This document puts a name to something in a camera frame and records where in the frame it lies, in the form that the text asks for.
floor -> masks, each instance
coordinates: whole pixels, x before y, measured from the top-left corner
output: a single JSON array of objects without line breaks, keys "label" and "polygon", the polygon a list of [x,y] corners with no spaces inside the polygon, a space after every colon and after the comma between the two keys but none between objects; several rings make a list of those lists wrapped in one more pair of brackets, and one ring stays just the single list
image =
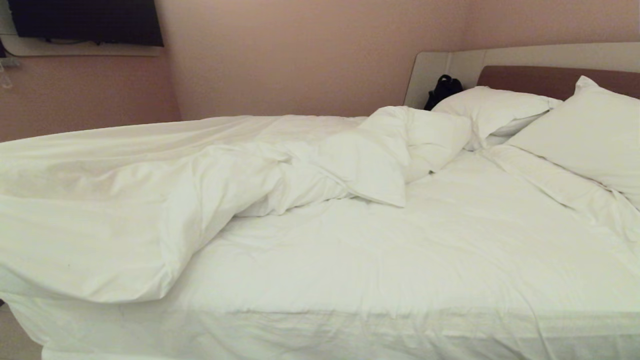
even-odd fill
[{"label": "floor", "polygon": [[0,307],[0,360],[40,360],[42,347],[29,339],[7,304]]}]

white bed sheet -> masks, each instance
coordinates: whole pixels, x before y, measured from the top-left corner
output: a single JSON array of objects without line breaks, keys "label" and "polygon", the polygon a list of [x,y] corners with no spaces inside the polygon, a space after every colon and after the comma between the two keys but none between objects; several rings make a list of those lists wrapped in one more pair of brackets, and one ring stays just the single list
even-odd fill
[{"label": "white bed sheet", "polygon": [[162,300],[6,300],[44,360],[640,358],[637,243],[483,153],[407,199],[237,218]]}]

bedding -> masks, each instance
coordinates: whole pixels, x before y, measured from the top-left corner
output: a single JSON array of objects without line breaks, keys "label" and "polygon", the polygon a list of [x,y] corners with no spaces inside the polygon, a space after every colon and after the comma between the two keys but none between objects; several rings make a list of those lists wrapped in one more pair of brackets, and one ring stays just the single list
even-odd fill
[{"label": "bedding", "polygon": [[488,146],[488,136],[513,136],[561,103],[546,96],[476,86],[444,99],[433,111],[470,118],[473,137],[465,148],[474,151]]},{"label": "bedding", "polygon": [[6,300],[45,360],[637,359],[637,242],[617,235],[637,212],[554,198],[576,188],[602,200],[515,147],[462,152],[409,184],[404,208],[235,218],[161,300]]},{"label": "bedding", "polygon": [[[457,152],[470,126],[453,124],[451,140],[440,144]],[[354,195],[404,206],[408,133],[440,128],[408,108],[384,108],[315,142],[176,146],[183,134],[161,134],[142,137],[131,151],[97,156],[96,148],[120,139],[83,144],[94,137],[89,132],[68,146],[68,135],[2,144],[0,266],[55,295],[102,303],[161,299],[234,215],[282,214]],[[428,146],[426,136],[415,146]],[[451,157],[433,152],[424,161]]]},{"label": "bedding", "polygon": [[508,143],[598,181],[640,209],[639,99],[582,76],[574,96]]}]

white headboard frame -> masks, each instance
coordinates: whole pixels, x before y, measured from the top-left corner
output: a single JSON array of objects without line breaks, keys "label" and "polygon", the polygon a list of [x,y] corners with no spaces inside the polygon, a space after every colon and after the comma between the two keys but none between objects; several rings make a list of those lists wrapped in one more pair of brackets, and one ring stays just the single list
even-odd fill
[{"label": "white headboard frame", "polygon": [[640,72],[640,42],[541,45],[458,51],[424,52],[413,66],[404,105],[422,108],[442,74],[458,78],[465,88],[476,85],[487,65],[573,67]]}]

television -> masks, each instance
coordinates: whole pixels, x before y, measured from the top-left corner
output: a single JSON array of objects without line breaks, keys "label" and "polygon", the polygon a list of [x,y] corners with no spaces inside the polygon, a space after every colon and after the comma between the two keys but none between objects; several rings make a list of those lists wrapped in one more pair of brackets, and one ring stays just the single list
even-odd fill
[{"label": "television", "polygon": [[18,36],[164,46],[154,0],[9,0]]}]

